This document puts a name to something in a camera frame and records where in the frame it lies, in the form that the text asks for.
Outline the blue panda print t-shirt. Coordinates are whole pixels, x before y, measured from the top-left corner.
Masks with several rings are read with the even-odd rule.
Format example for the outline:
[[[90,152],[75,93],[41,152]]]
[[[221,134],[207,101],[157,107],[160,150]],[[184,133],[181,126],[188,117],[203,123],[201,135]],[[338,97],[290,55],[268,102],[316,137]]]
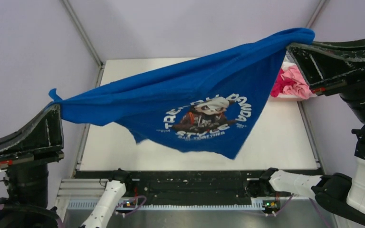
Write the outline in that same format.
[[[136,143],[235,159],[259,119],[291,43],[314,31],[291,28],[254,43],[117,80],[71,98],[49,92],[63,120],[117,123]]]

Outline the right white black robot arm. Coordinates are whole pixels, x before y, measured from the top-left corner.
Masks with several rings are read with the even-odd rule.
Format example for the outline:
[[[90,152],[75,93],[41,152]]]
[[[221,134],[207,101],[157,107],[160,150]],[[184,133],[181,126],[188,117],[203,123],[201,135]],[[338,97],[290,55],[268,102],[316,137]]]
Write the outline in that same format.
[[[325,210],[365,226],[365,39],[347,42],[293,43],[289,54],[315,95],[339,95],[363,124],[357,137],[354,177],[341,173],[303,175],[269,168],[259,178],[260,191],[298,194]]]

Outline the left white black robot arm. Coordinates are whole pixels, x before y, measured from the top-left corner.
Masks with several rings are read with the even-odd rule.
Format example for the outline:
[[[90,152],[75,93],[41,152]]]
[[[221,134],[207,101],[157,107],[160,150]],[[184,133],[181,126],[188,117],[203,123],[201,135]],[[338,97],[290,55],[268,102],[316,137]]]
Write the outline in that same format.
[[[48,164],[64,158],[60,106],[50,104],[19,130],[0,138],[0,172],[8,196],[0,198],[0,228],[62,228],[48,209]]]

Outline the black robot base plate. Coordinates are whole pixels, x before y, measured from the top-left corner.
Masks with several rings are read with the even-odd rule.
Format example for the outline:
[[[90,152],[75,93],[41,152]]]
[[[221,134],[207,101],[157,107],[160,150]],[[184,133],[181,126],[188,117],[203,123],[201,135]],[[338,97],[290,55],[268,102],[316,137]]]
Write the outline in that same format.
[[[127,196],[144,195],[146,205],[248,205],[252,198],[281,199],[259,180],[261,171],[131,171]]]

